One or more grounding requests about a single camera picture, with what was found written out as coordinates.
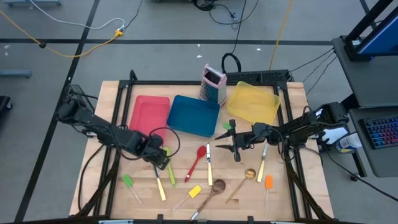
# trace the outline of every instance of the kitchen utensil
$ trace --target kitchen utensil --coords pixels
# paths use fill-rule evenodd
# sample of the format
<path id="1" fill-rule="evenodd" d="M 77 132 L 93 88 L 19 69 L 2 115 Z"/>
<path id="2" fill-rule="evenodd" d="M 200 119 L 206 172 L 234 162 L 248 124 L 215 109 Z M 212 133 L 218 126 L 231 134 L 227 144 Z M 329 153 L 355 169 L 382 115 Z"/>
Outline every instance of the kitchen utensil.
<path id="1" fill-rule="evenodd" d="M 266 175 L 266 201 L 264 202 L 264 211 L 266 212 L 266 214 L 268 213 L 268 191 L 270 191 L 270 189 L 273 188 L 273 180 L 272 180 L 272 176 L 271 175 Z"/>
<path id="2" fill-rule="evenodd" d="M 196 217 L 199 215 L 199 213 L 202 211 L 202 209 L 205 207 L 205 205 L 209 202 L 209 200 L 218 194 L 223 193 L 225 190 L 225 182 L 223 180 L 216 180 L 213 183 L 213 186 L 211 187 L 211 192 L 209 196 L 206 198 L 206 200 L 203 202 L 202 205 L 198 208 L 198 210 L 192 215 L 191 221 L 196 219 Z"/>
<path id="3" fill-rule="evenodd" d="M 132 187 L 133 181 L 130 178 L 130 176 L 128 174 L 124 174 L 122 179 L 123 179 L 123 182 L 126 184 L 126 187 L 129 188 L 133 192 L 134 196 L 136 196 L 136 199 L 138 200 L 138 203 L 143 207 L 144 202 L 142 201 L 142 199 L 138 196 L 137 192 Z"/>
<path id="4" fill-rule="evenodd" d="M 264 150 L 262 151 L 261 155 L 261 165 L 259 169 L 259 174 L 257 176 L 257 182 L 259 183 L 261 183 L 262 173 L 264 172 L 264 164 L 266 163 L 267 152 L 268 152 L 268 142 L 266 142 L 266 145 L 264 146 Z"/>
<path id="5" fill-rule="evenodd" d="M 226 80 L 224 73 L 206 64 L 201 79 L 199 98 L 223 105 L 226 101 Z"/>
<path id="6" fill-rule="evenodd" d="M 187 176 L 185 177 L 185 180 L 184 180 L 185 183 L 188 182 L 188 180 L 191 177 L 191 175 L 193 173 L 193 170 L 194 170 L 195 166 L 197 165 L 199 159 L 201 159 L 203 156 L 205 156 L 206 152 L 207 152 L 207 149 L 206 149 L 205 146 L 200 146 L 199 147 L 199 149 L 197 151 L 197 159 L 195 160 L 195 162 L 193 163 L 193 165 L 192 165 L 191 169 L 189 170 Z"/>
<path id="7" fill-rule="evenodd" d="M 211 173 L 211 162 L 210 162 L 210 143 L 207 143 L 206 146 L 206 155 L 207 155 L 207 170 L 208 170 L 208 182 L 209 186 L 213 185 L 213 174 Z"/>
<path id="8" fill-rule="evenodd" d="M 254 169 L 248 169 L 246 170 L 244 175 L 246 176 L 245 179 L 241 182 L 241 184 L 239 184 L 239 186 L 235 189 L 235 191 L 231 194 L 231 196 L 229 196 L 229 198 L 225 201 L 225 203 L 228 203 L 231 200 L 231 198 L 236 194 L 236 192 L 238 192 L 238 190 L 242 187 L 242 185 L 246 180 L 248 179 L 252 180 L 256 177 L 256 171 Z"/>
<path id="9" fill-rule="evenodd" d="M 247 121 L 272 124 L 280 97 L 262 88 L 239 81 L 227 104 L 228 112 Z"/>
<path id="10" fill-rule="evenodd" d="M 189 191 L 188 195 L 187 195 L 184 199 L 182 199 L 179 203 L 177 203 L 176 205 L 174 205 L 174 207 L 173 207 L 173 209 L 172 209 L 172 212 L 175 212 L 176 209 L 178 209 L 179 206 L 181 206 L 182 203 L 184 203 L 189 197 L 191 197 L 191 198 L 196 197 L 196 196 L 200 193 L 200 191 L 201 191 L 200 186 L 199 186 L 199 185 L 196 185 L 194 188 L 192 188 L 191 191 Z"/>
<path id="11" fill-rule="evenodd" d="M 164 150 L 166 151 L 166 156 L 171 155 L 172 151 L 169 147 L 164 147 Z M 172 183 L 172 187 L 175 187 L 175 178 L 174 178 L 174 173 L 173 173 L 171 162 L 169 162 L 168 167 L 169 167 L 169 176 L 170 176 L 170 181 Z"/>
<path id="12" fill-rule="evenodd" d="M 155 169 L 155 175 L 156 175 L 156 180 L 157 180 L 157 186 L 159 187 L 160 197 L 161 197 L 162 201 L 165 201 L 166 194 L 164 193 L 163 185 L 162 185 L 162 182 L 160 181 L 159 171 L 157 170 L 156 166 L 154 166 L 154 169 Z"/>
<path id="13" fill-rule="evenodd" d="M 218 103 L 177 95 L 167 125 L 173 130 L 210 138 L 214 135 L 219 112 Z"/>
<path id="14" fill-rule="evenodd" d="M 148 136 L 152 130 L 166 127 L 169 111 L 170 99 L 168 97 L 139 95 L 136 98 L 129 127 Z M 164 129 L 157 130 L 154 134 L 165 140 Z"/>

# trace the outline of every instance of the knife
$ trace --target knife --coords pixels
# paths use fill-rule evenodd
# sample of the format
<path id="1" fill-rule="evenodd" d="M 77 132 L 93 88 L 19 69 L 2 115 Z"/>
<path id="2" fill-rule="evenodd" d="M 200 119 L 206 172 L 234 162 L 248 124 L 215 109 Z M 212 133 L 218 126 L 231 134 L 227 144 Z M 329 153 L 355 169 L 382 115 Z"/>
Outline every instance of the knife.
<path id="1" fill-rule="evenodd" d="M 262 151 L 261 165 L 260 165 L 260 169 L 259 169 L 259 174 L 257 176 L 257 182 L 259 182 L 259 183 L 261 183 L 262 173 L 264 172 L 264 163 L 266 162 L 268 146 L 269 146 L 268 142 L 266 142 L 266 145 L 264 146 L 264 150 Z"/>
<path id="2" fill-rule="evenodd" d="M 206 146 L 206 156 L 207 156 L 207 164 L 208 164 L 209 186 L 212 186 L 213 185 L 213 174 L 211 173 L 210 143 L 207 143 L 207 146 Z"/>

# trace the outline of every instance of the red spatula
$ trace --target red spatula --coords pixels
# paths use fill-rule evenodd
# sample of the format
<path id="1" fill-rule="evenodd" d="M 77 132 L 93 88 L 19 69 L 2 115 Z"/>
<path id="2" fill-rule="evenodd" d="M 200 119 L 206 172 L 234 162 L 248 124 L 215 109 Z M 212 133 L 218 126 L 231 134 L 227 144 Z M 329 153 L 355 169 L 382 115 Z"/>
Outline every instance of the red spatula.
<path id="1" fill-rule="evenodd" d="M 193 170 L 195 168 L 195 166 L 197 165 L 198 161 L 200 158 L 204 157 L 206 155 L 206 146 L 200 146 L 200 148 L 198 149 L 197 152 L 197 159 L 195 160 L 195 162 L 193 163 L 191 169 L 189 170 L 187 176 L 185 177 L 184 182 L 187 183 L 189 178 L 191 177 Z"/>

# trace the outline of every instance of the concrete floor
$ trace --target concrete floor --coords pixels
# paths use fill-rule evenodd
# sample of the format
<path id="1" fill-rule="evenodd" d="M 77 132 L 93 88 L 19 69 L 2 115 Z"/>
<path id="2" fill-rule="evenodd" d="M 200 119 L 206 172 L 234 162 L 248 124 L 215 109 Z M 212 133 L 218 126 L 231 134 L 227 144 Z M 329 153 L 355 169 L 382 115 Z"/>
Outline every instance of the concrete floor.
<path id="1" fill-rule="evenodd" d="M 98 26 L 114 18 L 129 20 L 135 13 L 138 0 L 69 0 L 62 7 L 49 5 L 44 9 L 58 19 L 86 23 L 90 11 L 99 2 L 93 25 Z M 369 7 L 376 0 L 367 0 Z M 220 0 L 240 16 L 243 1 Z M 248 0 L 245 15 L 255 1 Z M 242 24 L 240 40 L 276 40 L 289 0 L 260 0 L 253 15 Z M 391 11 L 398 5 L 394 1 Z M 27 7 L 0 9 L 34 37 L 53 39 L 51 47 L 66 54 L 74 54 L 79 46 L 83 28 L 51 21 L 36 9 Z M 213 11 L 219 20 L 229 22 L 223 9 Z M 331 48 L 325 41 L 346 35 L 365 15 L 360 0 L 300 0 L 295 1 L 287 21 L 282 43 L 273 69 L 293 69 Z M 118 22 L 101 30 L 91 30 L 86 42 L 109 39 Z M 127 79 L 134 69 L 140 80 L 199 80 L 206 63 L 221 67 L 221 57 L 231 44 L 203 44 L 202 40 L 234 40 L 236 32 L 230 26 L 215 24 L 207 12 L 196 9 L 184 0 L 162 0 L 160 4 L 144 0 L 137 19 L 125 31 L 127 44 L 110 44 L 79 60 L 62 58 L 29 44 L 26 37 L 0 17 L 0 68 L 25 68 L 33 76 L 0 79 L 0 95 L 9 95 L 14 109 L 4 119 L 0 129 L 0 222 L 13 222 L 24 196 L 27 183 L 40 149 L 62 86 L 68 77 L 87 94 L 98 95 L 104 80 Z M 154 40 L 148 43 L 142 40 Z M 95 44 L 80 44 L 87 51 Z M 243 70 L 267 70 L 274 46 L 240 44 L 235 54 Z M 296 82 L 303 80 L 319 62 L 294 72 Z M 228 61 L 227 71 L 235 65 Z M 309 89 L 325 65 L 305 82 Z M 311 107 L 341 101 L 351 93 L 340 64 L 335 60 L 317 86 L 308 95 Z M 80 170 L 86 139 L 70 127 L 58 124 L 50 142 L 47 157 L 27 208 L 24 220 L 66 217 Z M 332 154 L 343 166 L 355 170 L 351 156 Z M 398 178 L 376 178 L 366 157 L 361 153 L 369 177 L 367 181 L 398 197 Z M 393 223 L 398 220 L 397 204 L 359 182 L 351 182 L 347 173 L 323 156 L 324 171 L 335 217 L 363 223 Z"/>

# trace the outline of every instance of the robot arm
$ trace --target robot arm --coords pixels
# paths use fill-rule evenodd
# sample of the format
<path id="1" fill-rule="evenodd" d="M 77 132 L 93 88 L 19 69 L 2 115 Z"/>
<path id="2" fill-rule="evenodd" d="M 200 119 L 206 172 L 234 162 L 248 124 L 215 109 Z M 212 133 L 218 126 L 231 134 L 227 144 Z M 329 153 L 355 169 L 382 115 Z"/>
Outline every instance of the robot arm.
<path id="1" fill-rule="evenodd" d="M 228 149 L 234 154 L 236 162 L 240 161 L 238 149 L 252 149 L 254 144 L 262 143 L 265 140 L 271 145 L 277 145 L 284 139 L 288 146 L 304 146 L 308 137 L 314 134 L 323 134 L 324 129 L 334 129 L 343 127 L 348 122 L 347 112 L 343 106 L 337 102 L 329 103 L 319 107 L 315 113 L 308 111 L 303 116 L 294 119 L 282 126 L 271 126 L 264 123 L 252 125 L 252 131 L 236 133 L 235 120 L 231 119 L 229 125 L 231 129 L 217 139 L 232 136 L 232 145 L 219 145 L 223 149 Z"/>

